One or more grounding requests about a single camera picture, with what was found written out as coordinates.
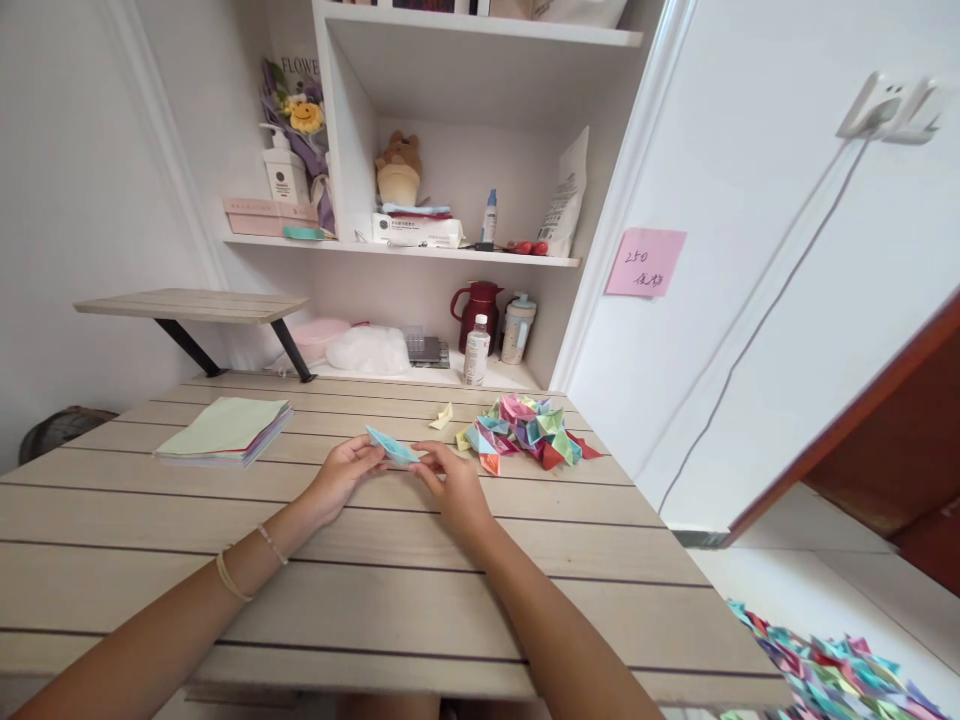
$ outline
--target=origami sculpture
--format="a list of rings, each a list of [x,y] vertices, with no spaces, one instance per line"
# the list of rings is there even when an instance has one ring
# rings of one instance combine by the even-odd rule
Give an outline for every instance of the origami sculpture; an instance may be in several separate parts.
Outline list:
[[[500,474],[501,455],[521,449],[533,455],[544,470],[601,457],[582,438],[567,432],[563,408],[554,410],[549,399],[538,402],[516,394],[504,395],[473,425],[457,433],[457,448],[468,447],[477,452],[480,464],[492,475]]]
[[[387,451],[387,457],[390,458],[394,464],[400,467],[406,467],[410,463],[419,462],[420,458],[414,455],[410,448],[403,443],[397,442],[392,437],[374,430],[369,425],[367,425],[366,428],[370,434],[370,442],[374,445],[382,446],[383,449]]]

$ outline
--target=white shelf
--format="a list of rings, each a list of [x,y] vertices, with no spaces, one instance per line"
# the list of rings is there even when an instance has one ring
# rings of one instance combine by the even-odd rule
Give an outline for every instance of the white shelf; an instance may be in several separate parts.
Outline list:
[[[466,260],[474,262],[499,262],[517,265],[540,265],[545,267],[578,267],[577,258],[553,258],[536,255],[514,255],[504,252],[476,252],[474,250],[443,250],[440,248],[408,248],[381,245],[378,243],[349,243],[339,240],[288,240],[287,238],[263,235],[231,235],[224,238],[226,243],[240,245],[272,245],[274,247],[295,247],[308,250],[332,250],[334,252],[375,253],[397,257],[433,257],[445,260]]]
[[[560,129],[574,99],[640,62],[642,34],[626,30],[336,2],[314,8],[384,117]]]
[[[370,375],[368,373],[338,370],[324,362],[311,366],[310,372],[324,378],[354,378],[361,380],[406,380],[441,385],[463,385],[463,355],[457,350],[450,351],[450,368],[411,368],[403,375]],[[514,390],[540,391],[542,388],[530,374],[526,365],[507,365],[500,362],[496,354],[487,358],[485,387],[510,388]]]

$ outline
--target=pink box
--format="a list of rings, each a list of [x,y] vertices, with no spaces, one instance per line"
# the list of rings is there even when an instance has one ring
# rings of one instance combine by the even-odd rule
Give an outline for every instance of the pink box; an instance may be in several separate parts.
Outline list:
[[[223,209],[230,229],[237,235],[283,237],[284,227],[320,228],[313,205],[294,205],[279,200],[224,198]]]

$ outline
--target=table plank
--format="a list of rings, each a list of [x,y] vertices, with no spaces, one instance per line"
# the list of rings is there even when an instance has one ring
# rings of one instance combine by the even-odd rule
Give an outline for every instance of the table plank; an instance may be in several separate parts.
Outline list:
[[[355,395],[330,395],[284,389],[255,390],[240,387],[209,387],[199,385],[181,385],[165,392],[156,400],[161,402],[194,403],[209,405],[218,397],[243,397],[251,400],[286,400],[294,411],[329,412],[343,415],[367,415],[375,417],[410,418],[432,421],[446,406],[446,401],[436,400],[393,400],[390,398],[358,397]],[[453,404],[453,419],[456,422],[473,422],[489,405]],[[567,427],[574,433],[590,432],[590,426],[580,413],[564,412]]]
[[[52,677],[100,639],[0,630],[0,674]],[[779,678],[638,672],[634,677],[661,707],[766,710],[791,702]],[[382,692],[422,692],[424,679],[441,695],[529,700],[529,669],[516,663],[215,645],[192,682],[230,682],[307,690],[355,690],[375,678]]]
[[[245,373],[231,371],[215,378],[199,375],[190,380],[188,385],[205,387],[238,387],[249,390],[286,390],[291,391],[290,378],[280,377],[272,373]],[[312,382],[299,385],[297,390],[304,393],[329,393],[356,397],[378,397],[392,400],[426,400],[446,404],[452,402],[464,405],[481,405],[487,409],[497,401],[501,395],[517,392],[503,388],[468,388],[462,385],[421,385],[401,380],[357,380],[357,379],[326,379],[317,378]],[[576,408],[568,397],[558,393],[530,393],[535,400],[553,398],[554,409],[562,407],[564,410],[576,412]]]
[[[224,395],[229,397],[230,391],[224,391]],[[186,427],[206,409],[206,405],[192,405],[169,402],[147,402],[138,405],[132,410],[128,410],[117,418],[117,422],[136,422],[148,423],[151,425],[176,425]],[[318,413],[318,412],[300,412],[291,418],[286,426],[289,433],[298,433],[301,435],[327,435],[338,437],[341,440],[354,437],[356,435],[365,435],[366,426],[375,427],[380,432],[386,433],[396,440],[403,442],[417,442],[420,440],[438,440],[447,445],[456,446],[456,435],[461,430],[465,430],[473,424],[470,422],[450,422],[443,430],[435,430],[430,427],[426,420],[412,420],[409,418],[391,418],[375,415],[347,415],[338,413]],[[578,438],[587,441],[590,447],[598,452],[603,450],[599,438],[589,430],[581,430],[579,433],[572,430]]]
[[[209,561],[171,552],[2,543],[8,593],[0,604],[0,627],[110,632]],[[735,667],[734,674],[779,676],[712,589],[556,583],[633,670],[722,673]],[[291,563],[223,639],[471,660],[522,658],[481,575],[358,565]]]
[[[168,288],[73,304],[80,313],[124,315],[166,320],[194,320],[242,325],[263,325],[290,315],[309,304],[309,298],[278,295],[224,293]]]
[[[248,468],[167,465],[146,454],[60,448],[0,477],[2,483],[290,502],[317,474],[311,465],[255,462]],[[482,477],[499,518],[665,527],[641,494],[626,485]],[[347,507],[436,512],[436,502],[412,473],[391,471],[361,483]]]
[[[138,423],[109,422],[81,435],[65,447],[88,450],[116,450],[122,452],[152,453],[180,431],[170,425],[141,425]],[[296,435],[281,433],[260,456],[257,462],[290,462],[321,465],[327,454],[340,443],[340,438],[324,435]],[[489,476],[477,465],[479,474]],[[528,480],[557,480],[560,482],[596,483],[600,485],[630,485],[616,460],[610,456],[585,460],[576,467],[556,467],[544,470],[526,454],[511,455],[500,461],[502,477]]]
[[[216,554],[281,503],[0,485],[0,540]],[[501,520],[550,577],[710,587],[666,528]],[[346,508],[300,560],[480,572],[434,513]]]

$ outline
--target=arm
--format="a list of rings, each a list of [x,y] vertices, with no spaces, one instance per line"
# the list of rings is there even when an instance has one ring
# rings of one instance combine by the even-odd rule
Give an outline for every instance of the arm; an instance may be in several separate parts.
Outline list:
[[[338,445],[300,497],[263,525],[284,557],[332,522],[357,483],[383,459],[366,436]],[[259,531],[224,553],[230,577],[254,596],[283,567]],[[138,612],[14,715],[149,718],[186,682],[246,603],[227,589],[215,562]],[[105,692],[109,680],[110,691]]]
[[[476,468],[438,442],[411,470],[463,549],[487,574],[530,661],[553,720],[660,718],[660,710],[590,621],[490,513]],[[438,474],[446,474],[441,480]]]

